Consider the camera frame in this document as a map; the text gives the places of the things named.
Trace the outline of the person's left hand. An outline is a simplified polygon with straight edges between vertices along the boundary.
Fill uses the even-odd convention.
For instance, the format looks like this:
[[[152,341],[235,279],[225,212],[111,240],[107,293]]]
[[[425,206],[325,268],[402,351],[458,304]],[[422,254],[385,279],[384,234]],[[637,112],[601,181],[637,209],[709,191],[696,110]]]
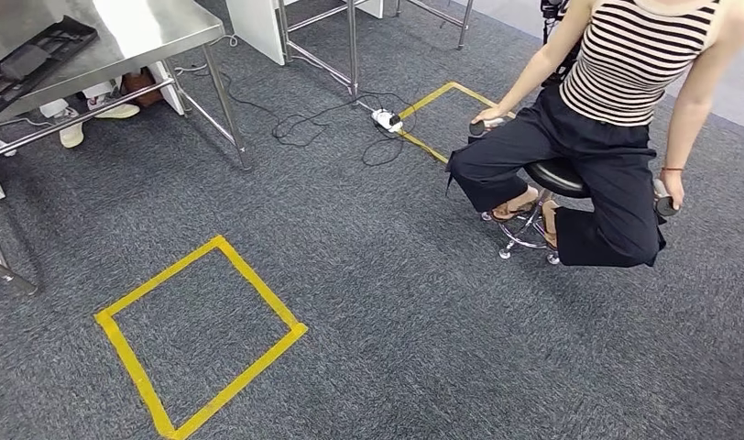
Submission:
[[[660,180],[666,192],[672,197],[672,207],[678,211],[684,202],[683,170],[674,168],[663,168],[660,172]]]

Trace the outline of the person's right hand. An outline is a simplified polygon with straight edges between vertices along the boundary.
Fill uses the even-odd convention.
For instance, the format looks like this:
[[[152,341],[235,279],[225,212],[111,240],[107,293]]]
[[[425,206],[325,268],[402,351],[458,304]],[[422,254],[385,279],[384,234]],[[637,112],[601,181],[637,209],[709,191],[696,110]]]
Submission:
[[[471,121],[473,125],[478,124],[480,122],[483,122],[484,124],[488,124],[490,121],[500,119],[505,117],[508,114],[508,110],[503,108],[500,105],[493,105],[489,108],[486,108],[482,110],[479,114],[477,114]]]

